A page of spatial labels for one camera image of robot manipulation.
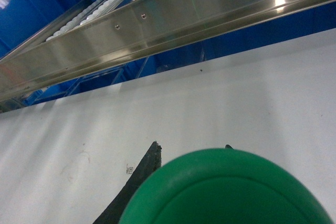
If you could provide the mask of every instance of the white conveyor belt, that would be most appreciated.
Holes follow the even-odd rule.
[[[0,114],[0,223],[91,224],[153,141],[280,165],[336,221],[336,29]]]

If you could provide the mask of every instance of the green lid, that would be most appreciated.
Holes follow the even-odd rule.
[[[179,157],[134,194],[120,224],[332,223],[314,196],[272,162],[233,149]]]

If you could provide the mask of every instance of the stainless steel guide rail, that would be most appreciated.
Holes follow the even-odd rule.
[[[0,61],[0,101],[335,0],[136,0]]]

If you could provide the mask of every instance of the white surface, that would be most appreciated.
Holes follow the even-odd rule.
[[[336,29],[0,114],[0,223],[93,223],[153,141],[282,166],[336,221]]]

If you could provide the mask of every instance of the small label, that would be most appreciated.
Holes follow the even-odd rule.
[[[133,174],[133,166],[128,166],[128,164],[126,165],[126,174]]]

